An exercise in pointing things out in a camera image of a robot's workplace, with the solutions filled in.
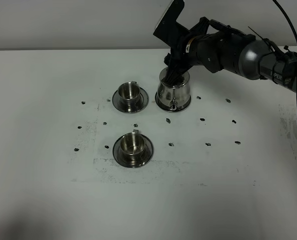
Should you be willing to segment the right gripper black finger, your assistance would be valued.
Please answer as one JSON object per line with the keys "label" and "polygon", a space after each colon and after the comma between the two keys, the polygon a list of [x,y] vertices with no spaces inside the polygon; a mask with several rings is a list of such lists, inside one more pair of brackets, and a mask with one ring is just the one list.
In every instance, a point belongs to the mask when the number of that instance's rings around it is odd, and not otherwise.
{"label": "right gripper black finger", "polygon": [[172,75],[173,83],[184,83],[186,81],[186,72],[174,71]]}
{"label": "right gripper black finger", "polygon": [[166,84],[172,84],[173,81],[174,81],[174,69],[170,66],[168,66],[166,68],[166,73],[165,73],[165,76],[163,78],[163,81],[166,83]]}

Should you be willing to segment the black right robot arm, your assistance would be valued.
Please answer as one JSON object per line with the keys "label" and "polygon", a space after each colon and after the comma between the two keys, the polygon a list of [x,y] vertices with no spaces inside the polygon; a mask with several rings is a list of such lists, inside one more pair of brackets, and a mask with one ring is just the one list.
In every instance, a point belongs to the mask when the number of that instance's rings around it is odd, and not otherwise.
{"label": "black right robot arm", "polygon": [[255,35],[213,34],[191,35],[180,49],[179,59],[165,58],[168,69],[164,82],[175,85],[193,66],[204,66],[209,72],[227,70],[249,80],[271,80],[297,92],[297,53],[282,51],[271,40]]}

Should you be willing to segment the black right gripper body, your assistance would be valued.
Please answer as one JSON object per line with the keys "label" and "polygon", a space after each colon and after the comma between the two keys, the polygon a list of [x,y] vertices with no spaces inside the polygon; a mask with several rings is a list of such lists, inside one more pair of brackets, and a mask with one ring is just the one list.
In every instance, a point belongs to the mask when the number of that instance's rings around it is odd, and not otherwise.
{"label": "black right gripper body", "polygon": [[176,44],[172,42],[172,38],[163,39],[163,42],[170,47],[170,53],[164,58],[167,74],[184,74],[193,66],[190,64],[189,54],[192,50],[191,45],[196,39],[198,37],[184,37],[180,38]]}

